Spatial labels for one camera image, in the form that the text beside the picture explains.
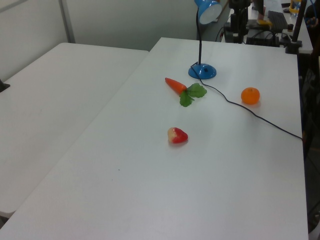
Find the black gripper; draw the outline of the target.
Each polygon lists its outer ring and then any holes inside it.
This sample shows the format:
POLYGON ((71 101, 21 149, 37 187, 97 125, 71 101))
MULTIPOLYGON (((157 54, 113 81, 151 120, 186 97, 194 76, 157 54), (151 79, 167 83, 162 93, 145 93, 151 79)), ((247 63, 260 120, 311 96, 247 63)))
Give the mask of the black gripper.
MULTIPOLYGON (((250 0, 229 0, 228 5, 233 12, 230 15, 230 29, 237 30, 237 14, 250 6, 250 0)), ((239 17, 239 34, 245 34, 247 30, 248 13, 242 12, 239 17)))

